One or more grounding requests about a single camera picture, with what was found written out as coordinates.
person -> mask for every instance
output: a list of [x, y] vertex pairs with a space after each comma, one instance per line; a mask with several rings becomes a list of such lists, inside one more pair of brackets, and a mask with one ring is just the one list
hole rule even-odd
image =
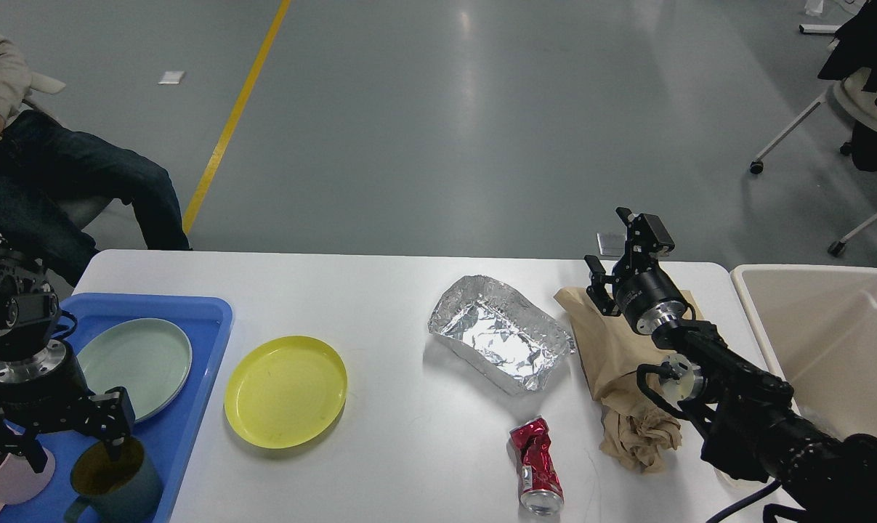
[[166, 169], [39, 110], [20, 112], [32, 84], [22, 52], [0, 34], [0, 234], [76, 285], [99, 251], [54, 201], [101, 195], [132, 204], [148, 248], [189, 251]]

white table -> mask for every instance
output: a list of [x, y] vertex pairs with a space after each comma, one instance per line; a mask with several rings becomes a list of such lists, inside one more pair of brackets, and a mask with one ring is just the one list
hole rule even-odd
[[[663, 264], [747, 360], [764, 365], [728, 272]], [[235, 323], [209, 398], [173, 521], [704, 521], [751, 490], [700, 461], [689, 425], [668, 470], [640, 476], [598, 450], [601, 410], [580, 360], [542, 393], [509, 397], [426, 330], [441, 294], [462, 275], [490, 275], [569, 325], [552, 296], [588, 284], [583, 261], [405, 258], [215, 252], [104, 251], [76, 292], [204, 295], [232, 305]], [[285, 335], [321, 338], [348, 370], [345, 409], [323, 436], [260, 450], [222, 409], [226, 383], [249, 351]], [[521, 510], [508, 431], [541, 414], [565, 507]], [[778, 493], [768, 500], [785, 502]], [[761, 520], [757, 503], [731, 521]]]

plastic container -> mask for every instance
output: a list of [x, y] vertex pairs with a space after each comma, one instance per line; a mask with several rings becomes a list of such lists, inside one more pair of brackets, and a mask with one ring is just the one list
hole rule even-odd
[[740, 265], [732, 281], [800, 414], [836, 437], [877, 437], [877, 269]]
[[[232, 328], [232, 309], [218, 298], [89, 292], [73, 295], [60, 306], [79, 320], [76, 332], [67, 338], [76, 354], [109, 328], [142, 317], [166, 319], [178, 325], [190, 340], [193, 366], [186, 384], [162, 411], [136, 424], [132, 434], [145, 444], [145, 451], [163, 480], [163, 496], [157, 510], [140, 523], [166, 523], [225, 354]], [[62, 521], [63, 513], [76, 499], [76, 492], [70, 487], [70, 470], [80, 454], [96, 440], [75, 431], [59, 431], [40, 434], [39, 441], [54, 454], [57, 470], [45, 490], [32, 500], [6, 506], [0, 513], [0, 523]], [[80, 518], [80, 523], [99, 522], [99, 514], [91, 509]]]

gray floor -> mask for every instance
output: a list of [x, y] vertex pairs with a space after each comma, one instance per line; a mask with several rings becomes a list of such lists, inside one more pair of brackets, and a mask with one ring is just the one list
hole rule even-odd
[[[622, 205], [661, 215], [675, 259], [877, 266], [877, 224], [825, 252], [877, 209], [828, 109], [746, 173], [829, 86], [803, 3], [293, 0], [193, 245], [578, 258]], [[6, 1], [0, 31], [69, 83], [59, 116], [165, 165], [185, 204], [276, 7]], [[143, 247], [120, 206], [89, 231]]]

foil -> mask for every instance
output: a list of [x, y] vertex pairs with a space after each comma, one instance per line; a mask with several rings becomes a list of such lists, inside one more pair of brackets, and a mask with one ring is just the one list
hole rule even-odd
[[517, 395], [545, 387], [574, 338], [517, 289], [484, 275], [463, 277], [435, 305], [429, 332], [487, 376]]

